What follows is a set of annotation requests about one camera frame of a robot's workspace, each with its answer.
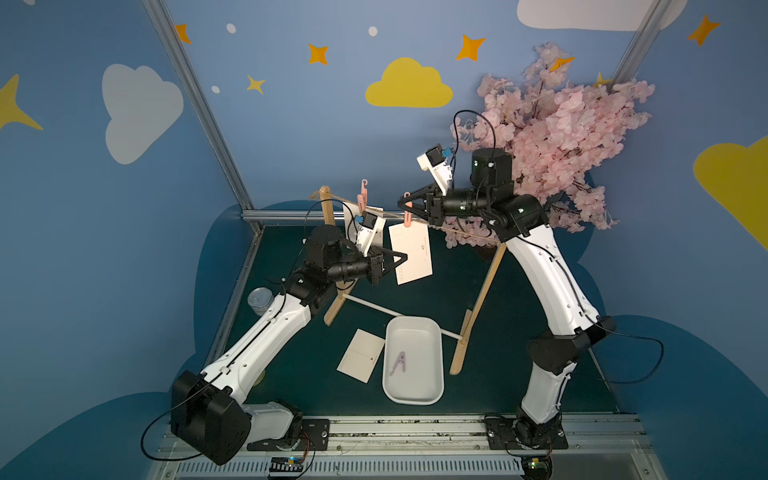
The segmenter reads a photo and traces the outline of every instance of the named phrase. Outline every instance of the white cloud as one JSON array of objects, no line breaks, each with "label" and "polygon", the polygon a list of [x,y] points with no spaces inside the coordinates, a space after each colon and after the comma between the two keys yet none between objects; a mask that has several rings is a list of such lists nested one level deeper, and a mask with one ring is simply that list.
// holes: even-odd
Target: white cloud
[{"label": "white cloud", "polygon": [[[688,0],[672,0],[661,27],[675,21]],[[518,19],[533,28],[636,31],[654,0],[520,0]]]},{"label": "white cloud", "polygon": [[107,149],[120,164],[135,162],[174,124],[184,109],[181,90],[149,67],[107,67],[101,79],[104,105],[112,120]]}]

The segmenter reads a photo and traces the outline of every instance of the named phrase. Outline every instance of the pink clothespin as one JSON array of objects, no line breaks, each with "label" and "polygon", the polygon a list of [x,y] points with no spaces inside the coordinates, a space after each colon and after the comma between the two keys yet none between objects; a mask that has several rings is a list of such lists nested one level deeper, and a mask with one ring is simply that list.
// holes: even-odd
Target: pink clothespin
[{"label": "pink clothespin", "polygon": [[389,376],[392,376],[395,374],[395,370],[397,370],[397,365],[402,364],[402,372],[406,372],[406,353],[400,352],[400,355],[397,356],[397,361],[395,362],[395,365],[392,367],[392,371],[389,373]]},{"label": "pink clothespin", "polygon": [[366,211],[366,205],[368,204],[367,184],[368,180],[363,178],[362,182],[360,182],[360,195],[357,196],[357,207],[360,209],[361,214]]},{"label": "pink clothespin", "polygon": [[[402,196],[405,198],[405,197],[409,196],[410,194],[411,194],[411,192],[405,192]],[[409,207],[413,207],[413,202],[408,202],[406,205],[408,205]],[[403,223],[405,224],[406,228],[410,227],[411,226],[411,220],[413,220],[413,214],[411,214],[411,212],[406,212],[404,220],[405,220],[405,222],[403,222]]]}]

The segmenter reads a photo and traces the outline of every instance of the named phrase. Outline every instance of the orange star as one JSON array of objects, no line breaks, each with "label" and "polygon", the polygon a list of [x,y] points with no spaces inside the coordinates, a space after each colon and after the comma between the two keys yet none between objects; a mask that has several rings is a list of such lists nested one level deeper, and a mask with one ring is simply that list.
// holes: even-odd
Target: orange star
[{"label": "orange star", "polygon": [[310,43],[310,52],[312,52],[310,63],[320,62],[323,65],[328,65],[328,62],[326,62],[326,51],[328,51],[328,47],[316,47]]},{"label": "orange star", "polygon": [[462,50],[458,53],[456,60],[461,60],[462,58],[470,58],[474,61],[477,61],[478,48],[480,48],[480,45],[482,45],[482,42],[484,41],[484,38],[472,40],[470,37],[464,35],[464,45],[462,45]]},{"label": "orange star", "polygon": [[567,63],[571,63],[574,58],[576,57],[570,57],[570,58],[558,58],[558,60],[552,65],[552,68],[549,69],[549,71],[555,71],[558,68],[562,67],[563,65]]},{"label": "orange star", "polygon": [[184,43],[192,43],[190,41],[190,38],[187,37],[187,24],[183,23],[181,25],[176,25],[176,31],[179,32],[179,38]]},{"label": "orange star", "polygon": [[709,35],[715,28],[719,26],[719,23],[710,22],[709,17],[705,15],[704,20],[702,20],[701,25],[699,25],[699,28],[697,28],[694,33],[690,34],[688,40],[695,40],[696,43],[701,46],[704,43],[704,40],[707,38],[707,35]]}]

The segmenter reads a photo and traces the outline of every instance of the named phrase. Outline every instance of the pink flower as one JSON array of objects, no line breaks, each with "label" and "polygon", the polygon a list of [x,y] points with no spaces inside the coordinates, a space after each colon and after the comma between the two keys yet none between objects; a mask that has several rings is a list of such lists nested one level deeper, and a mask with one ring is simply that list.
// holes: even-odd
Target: pink flower
[{"label": "pink flower", "polygon": [[[536,51],[540,58],[525,70],[525,93],[508,79],[490,75],[478,88],[485,104],[483,115],[496,134],[496,146],[515,157],[510,179],[516,180],[515,193],[534,195],[544,203],[564,190],[569,203],[555,204],[551,225],[571,232],[583,230],[584,223],[610,228],[617,222],[605,210],[604,187],[588,187],[584,173],[619,154],[627,131],[647,122],[650,115],[636,112],[634,101],[645,102],[655,87],[633,80],[617,84],[609,92],[605,86],[568,82],[555,91],[566,82],[570,64],[556,71],[549,68],[558,58],[570,55],[553,43]],[[458,122],[456,130],[459,145],[466,150],[493,145],[492,130],[482,119],[464,126]],[[487,231],[479,219],[446,220],[449,223],[466,232]],[[446,234],[449,246],[487,242],[471,238]]]},{"label": "pink flower", "polygon": [[442,226],[447,230],[445,232],[445,245],[448,248],[456,247],[459,244],[493,247],[498,243],[496,233],[488,229],[481,217],[446,217]]},{"label": "pink flower", "polygon": [[483,116],[488,119],[488,121],[491,122],[491,125],[494,127],[498,127],[502,122],[502,111],[498,108],[492,108],[486,112],[483,112]]}]

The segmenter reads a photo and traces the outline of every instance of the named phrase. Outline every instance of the cloud decal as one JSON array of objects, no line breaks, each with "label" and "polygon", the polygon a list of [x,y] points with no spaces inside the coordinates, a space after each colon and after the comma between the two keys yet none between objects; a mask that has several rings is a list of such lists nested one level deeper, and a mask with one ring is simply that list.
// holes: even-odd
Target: cloud decal
[{"label": "cloud decal", "polygon": [[149,67],[107,67],[101,79],[104,105],[112,120],[107,149],[119,163],[135,162],[181,116],[181,90]]},{"label": "cloud decal", "polygon": [[[661,27],[680,15],[688,0],[672,0]],[[654,0],[520,0],[518,19],[533,28],[636,31]]]},{"label": "cloud decal", "polygon": [[765,195],[768,192],[768,137],[751,147],[717,144],[694,163],[694,175],[704,190],[733,215],[768,250]]},{"label": "cloud decal", "polygon": [[451,98],[453,90],[442,83],[440,73],[413,58],[398,58],[387,65],[381,81],[366,90],[366,100],[376,107],[436,108]]}]

